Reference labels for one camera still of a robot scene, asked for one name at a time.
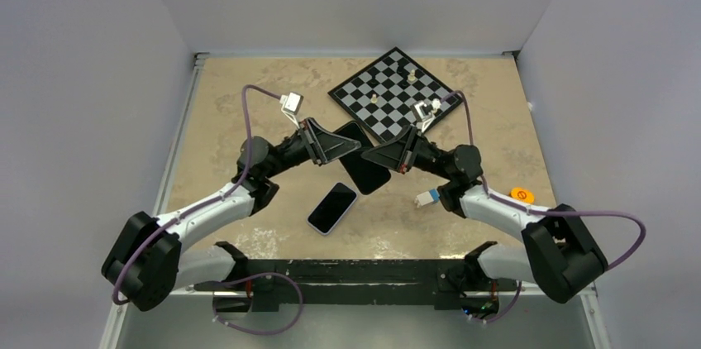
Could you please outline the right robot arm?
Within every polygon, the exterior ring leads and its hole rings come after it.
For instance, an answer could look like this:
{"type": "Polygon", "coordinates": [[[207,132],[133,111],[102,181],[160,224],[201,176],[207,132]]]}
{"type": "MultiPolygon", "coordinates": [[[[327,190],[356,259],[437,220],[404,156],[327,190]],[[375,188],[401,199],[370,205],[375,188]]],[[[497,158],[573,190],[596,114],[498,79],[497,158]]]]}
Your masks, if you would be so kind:
{"type": "Polygon", "coordinates": [[[603,250],[582,218],[584,213],[561,204],[529,205],[486,188],[477,146],[440,149],[405,127],[393,139],[363,152],[364,160],[405,174],[413,168],[442,177],[437,188],[443,208],[482,222],[522,243],[520,248],[489,245],[466,263],[466,282],[482,289],[495,279],[536,284],[551,300],[564,304],[609,269],[603,250]]]}

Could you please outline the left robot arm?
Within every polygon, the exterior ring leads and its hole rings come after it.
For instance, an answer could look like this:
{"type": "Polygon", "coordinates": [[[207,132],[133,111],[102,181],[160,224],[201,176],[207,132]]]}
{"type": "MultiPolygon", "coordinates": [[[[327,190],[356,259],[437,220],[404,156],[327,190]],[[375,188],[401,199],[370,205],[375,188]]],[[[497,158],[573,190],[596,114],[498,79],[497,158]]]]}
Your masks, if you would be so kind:
{"type": "Polygon", "coordinates": [[[204,237],[266,208],[279,191],[272,177],[311,161],[322,166],[361,148],[356,139],[322,128],[314,118],[274,146],[249,135],[241,145],[238,172],[213,194],[171,213],[130,216],[103,263],[116,305],[148,311],[174,289],[181,255],[204,237]]]}

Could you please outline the black phone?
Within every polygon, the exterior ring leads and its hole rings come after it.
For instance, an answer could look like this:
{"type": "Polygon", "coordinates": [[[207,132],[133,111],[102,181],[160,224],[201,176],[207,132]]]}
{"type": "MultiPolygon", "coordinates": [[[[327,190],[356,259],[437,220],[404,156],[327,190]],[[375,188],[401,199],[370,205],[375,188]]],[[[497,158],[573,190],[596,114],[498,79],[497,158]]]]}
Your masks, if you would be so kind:
{"type": "Polygon", "coordinates": [[[357,122],[348,122],[336,129],[335,133],[360,143],[360,149],[342,156],[340,162],[356,188],[363,195],[372,194],[390,181],[391,174],[387,168],[362,157],[362,153],[374,145],[357,122]]]}

